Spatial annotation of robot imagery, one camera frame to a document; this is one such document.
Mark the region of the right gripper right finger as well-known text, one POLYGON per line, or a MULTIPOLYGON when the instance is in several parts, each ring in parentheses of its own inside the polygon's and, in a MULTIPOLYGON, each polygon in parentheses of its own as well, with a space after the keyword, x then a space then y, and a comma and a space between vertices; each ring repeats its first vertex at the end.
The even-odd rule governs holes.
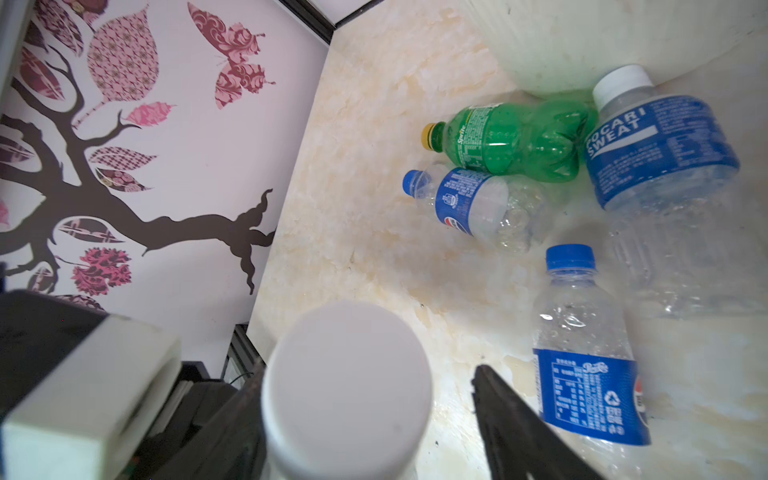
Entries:
POLYGON ((475 415, 493 479, 599 479, 489 365, 472 380, 475 415))

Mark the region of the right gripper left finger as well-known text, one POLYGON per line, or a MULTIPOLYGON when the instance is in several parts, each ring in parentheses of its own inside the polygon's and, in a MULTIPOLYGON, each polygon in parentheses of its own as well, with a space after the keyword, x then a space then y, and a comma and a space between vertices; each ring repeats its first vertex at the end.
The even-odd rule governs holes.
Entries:
POLYGON ((255 373, 152 479, 259 479, 267 463, 261 414, 264 374, 255 373))

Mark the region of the Pepsi water bottle blue label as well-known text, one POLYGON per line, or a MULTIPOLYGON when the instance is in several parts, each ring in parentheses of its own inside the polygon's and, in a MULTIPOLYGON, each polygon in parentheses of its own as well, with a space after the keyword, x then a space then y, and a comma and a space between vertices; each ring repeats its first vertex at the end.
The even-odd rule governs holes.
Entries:
POLYGON ((540 418, 613 479, 644 479, 651 444, 642 381, 620 303, 597 281, 591 247, 545 254, 532 307, 540 418))

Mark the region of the clear bottle green cap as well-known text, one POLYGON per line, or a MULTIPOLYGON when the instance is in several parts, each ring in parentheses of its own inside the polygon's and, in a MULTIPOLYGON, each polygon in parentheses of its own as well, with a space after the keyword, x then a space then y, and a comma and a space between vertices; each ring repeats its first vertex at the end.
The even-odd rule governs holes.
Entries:
POLYGON ((304 314, 266 362, 265 479, 414 479, 433 405, 426 352, 394 313, 340 301, 304 314))

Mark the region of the clear bottle blue cap label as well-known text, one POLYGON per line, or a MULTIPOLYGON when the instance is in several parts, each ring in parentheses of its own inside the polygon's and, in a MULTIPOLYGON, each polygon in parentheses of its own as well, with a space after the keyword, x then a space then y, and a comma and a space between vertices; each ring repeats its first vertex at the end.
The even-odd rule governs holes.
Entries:
POLYGON ((494 176, 438 162, 408 171, 402 189, 440 224, 510 253, 524 254, 542 243, 553 222, 549 192, 524 176, 494 176))

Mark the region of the green bottle yellow cap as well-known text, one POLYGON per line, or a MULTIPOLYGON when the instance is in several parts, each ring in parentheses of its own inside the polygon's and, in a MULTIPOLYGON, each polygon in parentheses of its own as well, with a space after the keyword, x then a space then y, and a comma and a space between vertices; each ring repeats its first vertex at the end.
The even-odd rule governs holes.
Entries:
POLYGON ((427 124, 421 143, 460 168, 567 183, 578 176, 581 148, 597 120, 595 108, 576 100, 469 106, 427 124))

